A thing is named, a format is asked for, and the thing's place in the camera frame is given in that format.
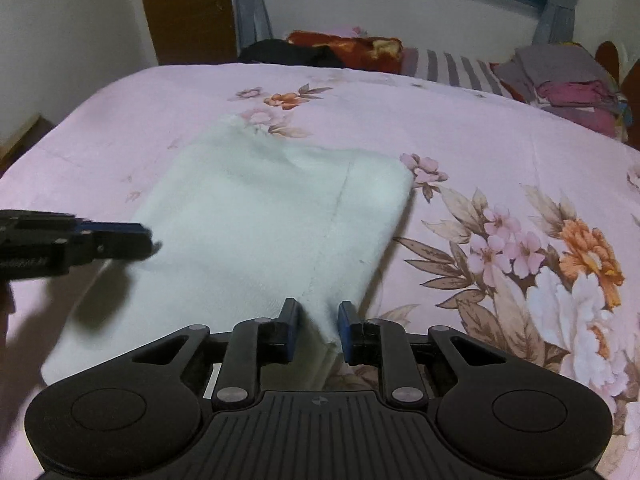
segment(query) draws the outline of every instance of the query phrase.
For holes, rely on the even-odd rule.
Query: wooden door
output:
[[[231,0],[142,0],[159,64],[215,64],[237,57]]]

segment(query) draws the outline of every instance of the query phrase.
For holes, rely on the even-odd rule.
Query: white wall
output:
[[[139,25],[131,0],[0,0],[0,143],[150,66]]]
[[[273,32],[359,25],[407,46],[506,60],[529,44],[538,19],[477,0],[265,0]],[[640,0],[580,0],[575,39],[592,52],[604,40],[640,54]]]

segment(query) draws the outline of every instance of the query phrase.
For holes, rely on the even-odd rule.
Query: striped fabric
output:
[[[417,78],[511,97],[491,72],[488,63],[434,50],[427,50],[426,54],[424,56],[420,53],[418,69],[415,73]]]

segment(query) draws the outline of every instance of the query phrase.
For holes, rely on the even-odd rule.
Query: white cloth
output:
[[[184,149],[135,215],[161,241],[158,254],[105,267],[44,379],[189,324],[226,332],[276,317],[292,297],[305,309],[296,359],[266,381],[320,389],[340,352],[337,306],[362,300],[411,187],[412,174],[388,156],[296,144],[237,118],[220,123]]]

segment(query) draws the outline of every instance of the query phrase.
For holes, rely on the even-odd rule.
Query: bed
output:
[[[127,221],[180,149],[227,115],[286,142],[399,158],[414,191],[361,313],[414,333],[450,325],[586,384],[614,418],[598,471],[638,477],[640,153],[511,99],[404,76],[164,66],[69,115],[0,179],[1,206]],[[41,471],[21,421],[90,272],[14,284],[0,478]],[[326,387],[375,381],[338,363]]]

